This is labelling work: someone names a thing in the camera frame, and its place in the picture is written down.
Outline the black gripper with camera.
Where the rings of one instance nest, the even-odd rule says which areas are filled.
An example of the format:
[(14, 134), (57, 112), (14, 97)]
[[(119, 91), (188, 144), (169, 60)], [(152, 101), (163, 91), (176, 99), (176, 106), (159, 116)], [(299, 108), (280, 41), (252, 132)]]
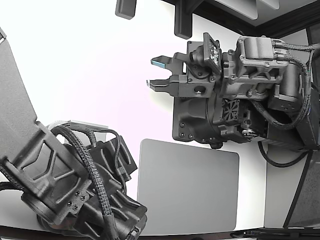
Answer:
[(150, 62), (171, 71), (172, 75), (167, 79), (148, 79), (147, 86), (172, 97), (210, 98), (223, 75), (222, 50), (218, 40), (192, 41), (187, 44), (187, 54), (176, 52), (173, 57), (161, 55)]

